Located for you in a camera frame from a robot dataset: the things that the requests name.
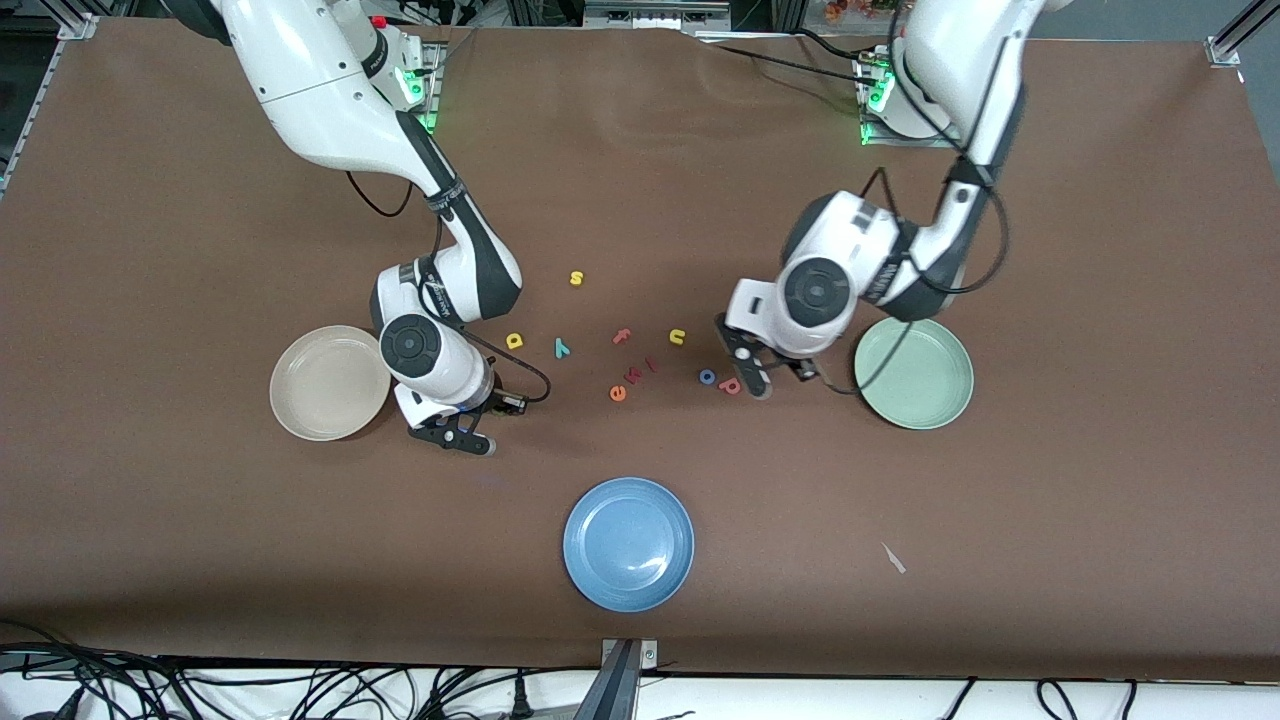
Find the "metal bracket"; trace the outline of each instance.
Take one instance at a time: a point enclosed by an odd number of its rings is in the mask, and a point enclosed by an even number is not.
[[[435,132],[440,115],[440,92],[444,90],[444,60],[449,54],[448,42],[422,42],[422,69],[426,77],[426,132]]]
[[[600,665],[609,659],[609,652],[613,651],[613,646],[622,642],[617,638],[607,638],[600,643]],[[657,639],[643,639],[640,641],[640,669],[653,670],[658,666],[658,641]]]
[[[1212,35],[1204,40],[1204,55],[1208,58],[1208,64],[1215,68],[1234,68],[1240,64],[1240,54],[1231,50],[1228,55],[1217,54],[1217,45],[1215,45],[1216,37]]]
[[[591,680],[573,720],[634,720],[640,694],[640,662],[658,660],[658,651],[645,651],[654,641],[604,641],[607,652],[600,671]]]
[[[81,18],[84,20],[76,26],[61,26],[58,29],[58,40],[88,40],[93,37],[93,32],[97,31],[97,15],[91,15],[88,13],[82,13]]]
[[[18,142],[13,143],[13,155],[9,158],[9,163],[4,167],[4,176],[0,177],[0,200],[4,200],[4,193],[9,190],[9,181],[13,178],[13,173],[18,168],[18,158],[22,155],[22,150],[27,146],[27,136],[31,135],[31,126],[36,122],[36,113],[40,111],[40,106],[45,104],[45,92],[49,91],[49,83],[54,81],[54,70],[58,69],[58,61],[63,59],[64,50],[67,50],[67,41],[59,41],[58,47],[54,49],[54,56],[49,59],[49,68],[45,70],[45,77],[40,81],[40,90],[36,91],[36,100],[31,104],[31,110],[27,113],[27,120],[22,123],[22,133],[18,135]]]
[[[586,0],[582,27],[640,29],[663,27],[695,35],[730,32],[730,4],[724,0]]]

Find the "brown table surface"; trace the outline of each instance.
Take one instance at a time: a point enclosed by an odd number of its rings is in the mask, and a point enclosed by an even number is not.
[[[840,67],[797,42],[756,47]],[[390,404],[343,442],[276,424],[279,354],[367,327],[430,217],[378,218],[293,156],[229,49],[104,20],[0,204],[0,611],[188,655],[589,665],[646,635],[684,670],[1276,678],[1280,193],[1244,90],[1197,44],[1037,41],[1025,76],[1012,255],[941,316],[977,391],[918,433],[785,373],[768,402],[695,377],[730,370],[712,316],[809,200],[886,164],[924,222],[948,152],[861,147],[847,85],[675,32],[477,33],[439,138],[525,292],[475,329],[524,333],[556,382],[485,420],[481,460]],[[696,528],[687,583],[639,615],[561,561],[573,502],[618,475]]]

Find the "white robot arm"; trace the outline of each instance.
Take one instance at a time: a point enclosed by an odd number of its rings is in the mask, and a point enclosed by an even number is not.
[[[960,287],[965,258],[1021,115],[1023,46],[1044,9],[1070,0],[918,0],[896,76],[936,102],[965,149],[947,173],[933,224],[920,227],[840,191],[800,214],[774,282],[739,281],[717,318],[735,369],[756,398],[772,384],[771,350],[800,379],[812,359],[849,327],[859,299],[900,320],[943,310]]]
[[[493,441],[458,428],[457,415],[520,414],[525,398],[495,389],[489,364],[458,331],[508,313],[522,279],[426,131],[421,41],[384,23],[375,27],[360,0],[166,0],[166,6],[187,27],[236,49],[262,111],[291,150],[337,170],[399,176],[426,196],[457,243],[383,270],[370,315],[410,433],[492,454]]]

